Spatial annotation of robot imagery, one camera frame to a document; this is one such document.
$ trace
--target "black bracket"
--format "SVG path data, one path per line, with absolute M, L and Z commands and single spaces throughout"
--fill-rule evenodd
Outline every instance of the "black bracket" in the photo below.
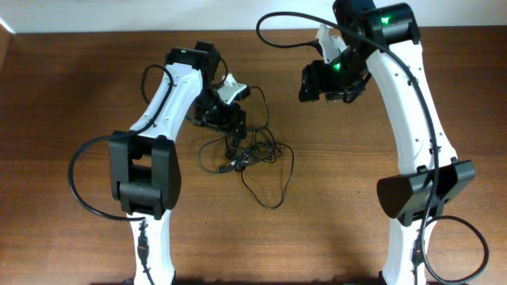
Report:
M 433 185 L 434 170 L 421 168 L 419 173 L 383 178 L 377 183 L 377 195 L 382 209 L 404 226 L 422 219 L 426 201 Z M 444 205 L 456 198 L 475 177 L 472 161 L 454 162 L 440 167 L 436 195 L 430 215 L 442 215 Z
M 133 163 L 145 155 L 151 156 L 151 167 Z M 176 206 L 181 174 L 172 140 L 163 135 L 156 139 L 134 136 L 111 140 L 109 162 L 112 197 L 121 202 L 122 211 L 161 219 L 165 210 Z

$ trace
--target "cable connector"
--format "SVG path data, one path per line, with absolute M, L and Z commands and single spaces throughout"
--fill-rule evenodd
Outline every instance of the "cable connector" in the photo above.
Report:
M 415 246 L 414 249 L 412 250 L 412 263 L 414 264 L 415 270 L 417 270 L 417 267 L 419 267 L 419 265 L 421 265 L 423 262 L 421 247 L 422 247 L 421 238 L 418 238 L 415 241 Z
M 137 256 L 141 260 L 141 264 L 143 266 L 146 266 L 148 263 L 148 254 L 149 254 L 149 246 L 148 246 L 148 239 L 146 237 L 146 228 L 148 225 L 146 224 L 146 221 L 141 222 L 141 225 L 139 226 L 139 230 L 141 231 L 141 234 L 137 238 Z
M 218 173 L 228 173 L 232 170 L 234 170 L 234 165 L 228 164 L 220 166 L 216 171 Z

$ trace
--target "black cable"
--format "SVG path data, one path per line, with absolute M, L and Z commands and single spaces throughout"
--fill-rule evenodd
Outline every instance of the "black cable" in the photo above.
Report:
M 245 185 L 245 187 L 250 191 L 250 193 L 253 195 L 254 199 L 264 208 L 268 210 L 274 210 L 280 207 L 286 198 L 288 185 L 291 182 L 292 178 L 292 172 L 294 170 L 294 151 L 292 148 L 282 142 L 277 142 L 273 133 L 268 129 L 270 116 L 269 116 L 269 107 L 266 102 L 266 98 L 264 95 L 264 92 L 259 86 L 251 86 L 250 90 L 252 89 L 258 89 L 261 92 L 262 100 L 264 102 L 265 108 L 266 108 L 266 123 L 262 127 L 250 127 L 248 129 L 249 132 L 252 132 L 252 139 L 250 140 L 250 143 L 248 147 L 241 148 L 239 146 L 239 143 L 241 140 L 230 138 L 227 136 L 220 137 L 218 139 L 214 139 L 210 142 L 206 142 L 200 149 L 197 155 L 197 160 L 199 161 L 200 167 L 204 169 L 206 172 L 209 173 L 229 173 L 231 171 L 240 172 L 241 181 Z M 232 146 L 228 142 L 230 139 L 233 140 Z M 217 170 L 208 169 L 204 164 L 202 163 L 202 152 L 203 149 L 207 146 L 217 143 L 218 141 L 225 140 L 225 156 L 228 158 L 231 158 L 231 163 L 225 166 L 219 167 Z M 282 156 L 283 152 L 279 146 L 287 147 L 291 153 L 292 153 L 292 162 L 291 162 L 291 170 L 287 179 L 287 182 L 285 183 L 285 186 L 281 189 L 281 198 L 280 202 L 278 202 L 275 206 L 268 206 L 265 203 L 263 203 L 257 194 L 255 194 L 254 190 L 245 182 L 245 179 L 243 177 L 243 173 L 246 171 L 246 168 L 252 165 L 255 165 L 259 162 L 264 163 L 275 163 L 276 160 Z
M 414 265 L 414 270 L 413 270 L 413 274 L 414 274 L 414 285 L 417 285 L 417 265 Z
M 220 61 L 223 63 L 223 67 L 225 68 L 225 74 L 222 78 L 222 81 L 220 81 L 219 83 L 217 84 L 214 84 L 213 86 L 214 87 L 219 87 L 219 86 L 222 86 L 223 83 L 226 81 L 227 79 L 227 75 L 229 74 L 229 66 L 227 65 L 227 63 L 225 62 L 225 60 L 223 59 L 223 57 L 220 57 Z
M 94 213 L 95 215 L 98 215 L 102 218 L 106 218 L 106 219 L 110 219 L 110 220 L 113 220 L 113 221 L 122 221 L 122 222 L 138 222 L 138 221 L 142 221 L 144 220 L 144 218 L 125 218 L 125 217 L 120 217 L 120 216 L 115 216 L 115 215 L 110 215 L 110 214 L 107 214 L 107 213 L 104 213 L 103 211 L 99 211 L 97 209 L 95 209 L 94 207 L 90 206 L 87 202 L 85 202 L 85 200 L 78 194 L 78 189 L 76 188 L 76 185 L 74 183 L 74 165 L 76 163 L 76 161 L 78 160 L 79 156 L 86 150 L 88 149 L 89 147 L 93 146 L 94 144 L 96 143 L 100 143 L 100 142 L 104 142 L 104 141 L 109 141 L 109 140 L 116 140 L 116 139 L 125 139 L 125 138 L 130 138 L 130 137 L 133 137 L 135 135 L 139 135 L 143 132 L 145 132 L 145 130 L 149 129 L 152 125 L 154 125 L 154 122 L 156 121 L 156 119 L 158 118 L 158 115 L 160 115 L 160 112 L 162 111 L 164 105 L 166 104 L 166 101 L 167 99 L 169 98 L 169 95 L 171 94 L 171 91 L 173 90 L 173 86 L 174 85 L 174 80 L 173 80 L 173 76 L 171 75 L 171 73 L 163 66 L 161 65 L 158 65 L 158 64 L 151 64 L 150 66 L 148 66 L 145 70 L 144 70 L 144 73 L 143 73 L 143 80 L 141 81 L 142 84 L 141 84 L 141 94 L 143 95 L 143 98 L 147 100 L 146 98 L 146 95 L 144 93 L 144 82 L 146 81 L 146 76 L 147 76 L 147 73 L 148 71 L 151 69 L 151 68 L 158 68 L 158 69 L 161 69 L 163 70 L 167 76 L 169 76 L 170 78 L 170 84 L 169 84 L 169 88 L 166 92 L 166 94 L 164 95 L 164 97 L 162 98 L 162 102 L 161 104 L 158 106 L 158 109 L 157 111 L 155 112 L 155 114 L 153 115 L 153 117 L 151 117 L 151 119 L 148 121 L 148 123 L 146 124 L 146 126 L 140 128 L 139 130 L 137 131 L 129 131 L 128 133 L 126 134 L 121 134 L 121 135 L 105 135 L 105 136 L 101 136 L 101 137 L 98 137 L 98 138 L 95 138 L 95 139 L 92 139 L 88 142 L 85 142 L 84 144 L 82 144 L 78 150 L 74 153 L 74 155 L 72 156 L 72 159 L 71 159 L 71 162 L 69 164 L 69 169 L 68 169 L 68 172 L 67 172 L 67 179 L 69 180 L 69 185 L 71 187 L 71 192 L 72 194 L 74 195 L 75 199 L 79 202 L 79 204 L 81 204 L 81 206 L 83 206 L 87 211 L 90 211 L 92 213 Z
M 469 282 L 469 281 L 473 280 L 474 278 L 476 278 L 477 276 L 479 276 L 484 271 L 484 269 L 487 266 L 487 263 L 488 263 L 488 260 L 489 260 L 489 256 L 490 256 L 490 252 L 489 252 L 486 240 L 481 235 L 481 233 L 477 229 L 475 229 L 470 223 L 462 220 L 461 218 L 457 218 L 457 217 L 449 218 L 451 216 L 445 216 L 445 217 L 447 217 L 446 219 L 453 219 L 453 220 L 455 220 L 457 222 L 461 222 L 465 226 L 468 226 L 472 231 L 474 231 L 474 233 L 481 240 L 481 242 L 484 241 L 484 242 L 482 242 L 482 245 L 484 247 L 484 259 L 482 261 L 481 266 L 474 273 L 470 274 L 469 276 L 467 276 L 465 278 L 457 279 L 457 280 L 447 280 L 447 279 L 441 278 L 440 276 L 438 276 L 433 271 L 433 269 L 429 265 L 428 257 L 426 256 L 426 251 L 425 251 L 425 247 L 424 247 L 424 238 L 423 238 L 425 236 L 425 229 L 428 226 L 429 222 L 433 222 L 433 221 L 436 221 L 438 219 L 443 219 L 443 218 L 440 217 L 440 218 L 433 218 L 432 221 L 428 221 L 429 212 L 430 212 L 431 206 L 432 206 L 432 200 L 433 200 L 433 198 L 436 195 L 436 187 L 438 185 L 438 180 L 439 180 L 439 175 L 440 175 L 440 168 L 439 168 L 439 162 L 438 162 L 438 144 L 436 142 L 435 127 L 433 125 L 433 119 L 432 119 L 431 114 L 429 112 L 428 105 L 426 104 L 424 95 L 423 95 L 423 93 L 421 91 L 421 87 L 419 86 L 419 83 L 417 82 L 417 79 L 414 77 L 414 75 L 410 71 L 410 68 L 394 52 L 392 52 L 391 50 L 389 50 L 388 47 L 384 47 L 384 46 L 376 43 L 375 41 L 370 40 L 367 37 L 362 36 L 362 35 L 354 32 L 353 30 L 351 30 L 349 28 L 342 27 L 340 25 L 334 24 L 333 22 L 321 19 L 319 17 L 315 17 L 315 16 L 311 16 L 311 15 L 306 15 L 304 13 L 297 13 L 297 12 L 275 12 L 275 13 L 268 13 L 268 14 L 266 14 L 265 16 L 263 16 L 258 21 L 257 27 L 256 27 L 257 35 L 259 36 L 259 38 L 263 42 L 267 43 L 268 45 L 270 45 L 272 47 L 279 48 L 275 44 L 268 42 L 262 36 L 262 34 L 260 32 L 260 27 L 261 27 L 261 23 L 265 19 L 270 18 L 270 17 L 277 17 L 277 16 L 301 17 L 301 18 L 305 18 L 305 19 L 308 19 L 308 20 L 317 21 L 317 22 L 319 22 L 321 24 L 324 24 L 324 25 L 329 25 L 330 27 L 338 29 L 341 32 L 346 33 L 346 34 L 348 34 L 351 37 L 354 37 L 354 38 L 356 38 L 358 40 L 361 40 L 361 41 L 365 42 L 366 44 L 370 44 L 374 48 L 378 48 L 380 51 L 385 52 L 387 55 L 389 55 L 402 68 L 403 72 L 405 72 L 405 74 L 409 78 L 409 81 L 412 83 L 412 86 L 414 87 L 414 90 L 415 90 L 415 92 L 417 94 L 417 98 L 419 99 L 419 102 L 421 103 L 421 107 L 422 107 L 423 113 L 425 114 L 426 123 L 428 124 L 429 135 L 430 135 L 430 138 L 432 140 L 432 150 L 433 150 L 433 160 L 434 160 L 433 185 L 432 185 L 431 190 L 429 192 L 428 201 L 426 203 L 425 212 L 424 212 L 424 215 L 423 215 L 423 218 L 422 218 L 422 222 L 421 222 L 421 229 L 419 230 L 419 241 L 420 241 L 419 242 L 420 243 L 419 246 L 421 246 L 421 257 L 422 257 L 422 260 L 425 263 L 425 266 L 428 269 L 429 274 L 433 278 L 435 278 L 436 281 L 438 281 L 438 282 L 440 282 L 442 284 L 446 284 L 446 285 L 447 284 L 462 284 L 462 283 Z
M 155 282 L 153 282 L 153 279 L 151 278 L 150 269 L 147 265 L 143 265 L 143 272 L 146 273 L 146 277 L 148 278 L 148 281 L 150 281 L 150 284 L 155 285 Z
M 264 38 L 262 35 L 261 35 L 261 30 L 260 30 L 260 27 L 261 27 L 261 23 L 263 22 L 263 20 L 265 20 L 266 16 L 268 16 L 269 14 L 265 15 L 264 17 L 262 17 L 259 22 L 257 23 L 257 27 L 255 29 L 255 32 L 257 32 L 257 35 L 259 36 L 259 38 L 267 45 L 271 46 L 271 47 L 274 47 L 274 48 L 298 48 L 298 47 L 314 47 L 316 48 L 316 46 L 320 46 L 320 44 L 318 43 L 318 40 L 311 40 L 309 42 L 306 42 L 306 43 L 299 43 L 299 44 L 275 44 L 275 43 L 272 43 L 270 41 L 268 41 L 266 38 Z
M 266 208 L 268 210 L 275 210 L 275 209 L 277 209 L 279 206 L 281 206 L 284 203 L 285 197 L 286 197 L 286 193 L 287 193 L 287 187 L 288 187 L 288 184 L 291 182 L 292 171 L 294 170 L 294 151 L 292 150 L 292 148 L 290 146 L 286 145 L 285 143 L 282 143 L 282 142 L 277 142 L 276 144 L 287 147 L 291 151 L 291 154 L 292 154 L 291 171 L 288 174 L 287 182 L 285 182 L 285 186 L 282 189 L 282 198 L 281 198 L 280 202 L 278 202 L 277 205 L 275 205 L 275 206 L 268 206 L 268 205 L 262 203 L 262 201 L 259 199 L 259 197 L 257 196 L 257 194 L 255 194 L 254 190 L 252 190 L 252 188 L 250 188 L 250 186 L 248 186 L 248 184 L 246 184 L 245 180 L 243 179 L 243 173 L 245 172 L 245 169 L 243 171 L 241 171 L 241 181 L 243 182 L 243 184 L 245 185 L 245 187 L 250 191 L 250 193 L 252 193 L 252 195 L 255 198 L 255 200 L 261 206 L 263 206 L 264 208 Z

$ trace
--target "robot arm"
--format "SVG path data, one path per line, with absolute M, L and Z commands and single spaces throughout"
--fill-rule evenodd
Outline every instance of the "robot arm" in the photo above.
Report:
M 257 34 L 265 43 L 279 48 L 280 45 L 262 37 L 259 26 L 268 17 L 282 15 L 305 17 L 351 31 L 344 33 L 344 40 L 341 40 L 330 36 L 325 25 L 321 26 L 317 34 L 320 45 L 317 50 L 323 60 L 315 60 L 303 69 L 299 100 L 316 101 L 324 93 L 328 101 L 342 99 L 351 103 L 362 94 L 373 76 L 395 133 L 401 173 L 381 179 L 377 184 L 380 204 L 391 218 L 389 252 L 380 274 L 381 282 L 389 285 L 425 284 L 421 244 L 427 249 L 438 218 L 431 223 L 423 222 L 423 219 L 441 216 L 444 205 L 474 178 L 475 169 L 471 161 L 458 161 L 456 151 L 438 120 L 425 78 L 421 36 L 411 8 L 407 4 L 398 4 L 376 9 L 372 0 L 337 0 L 333 8 L 338 26 L 301 13 L 278 12 L 260 19 Z M 395 61 L 395 57 L 404 63 L 415 80 L 409 78 L 406 69 L 402 68 L 403 64 Z M 412 86 L 416 83 L 421 93 Z M 433 145 L 428 120 L 433 122 L 436 146 Z M 440 157 L 437 168 L 435 150 Z M 440 179 L 433 187 L 436 169 Z M 424 242 L 419 240 L 420 229 L 425 229 Z M 479 238 L 486 253 L 486 242 L 483 237 Z M 486 264 L 487 254 L 481 267 Z
M 246 114 L 234 100 L 245 98 L 248 86 L 231 74 L 226 74 L 223 85 L 212 85 L 219 61 L 213 44 L 199 42 L 193 50 L 174 48 L 166 57 L 168 72 L 131 131 L 143 129 L 156 117 L 152 126 L 109 143 L 112 195 L 129 218 L 143 218 L 131 221 L 135 285 L 164 284 L 174 278 L 169 222 L 181 187 L 174 142 L 187 111 L 195 108 L 192 121 L 196 125 L 240 139 L 246 136 Z M 145 155 L 151 157 L 151 167 L 135 164 Z

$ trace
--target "wooden table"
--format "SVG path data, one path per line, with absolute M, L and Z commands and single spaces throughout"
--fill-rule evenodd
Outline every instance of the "wooden table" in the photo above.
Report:
M 267 32 L 300 42 L 316 30 Z M 452 145 L 472 159 L 477 177 L 445 208 L 476 225 L 491 250 L 490 265 L 473 284 L 507 278 L 507 28 L 424 28 L 425 69 Z M 143 68 L 163 63 L 175 45 L 216 43 L 236 77 L 261 86 L 271 129 L 295 151 L 286 204 L 267 211 L 236 173 L 212 175 L 196 159 L 218 135 L 184 123 L 177 153 L 183 176 L 171 218 L 171 255 L 180 278 L 258 282 L 337 282 L 376 276 L 387 256 L 388 219 L 376 181 L 398 173 L 391 125 L 374 82 L 351 105 L 299 103 L 301 70 L 318 54 L 279 50 L 255 32 L 122 32 L 17 35 L 0 76 L 0 283 L 117 283 L 135 271 L 127 223 L 98 218 L 79 206 L 67 184 L 78 145 L 127 130 L 146 108 Z M 150 80 L 151 91 L 160 74 Z M 260 124 L 258 94 L 242 102 L 249 124 Z M 222 147 L 205 163 L 224 162 Z M 79 161 L 76 181 L 94 206 L 121 215 L 109 190 L 106 145 Z M 248 169 L 266 203 L 280 197 L 280 173 L 290 159 Z M 482 260 L 476 237 L 441 222 L 429 258 L 447 278 L 462 277 Z

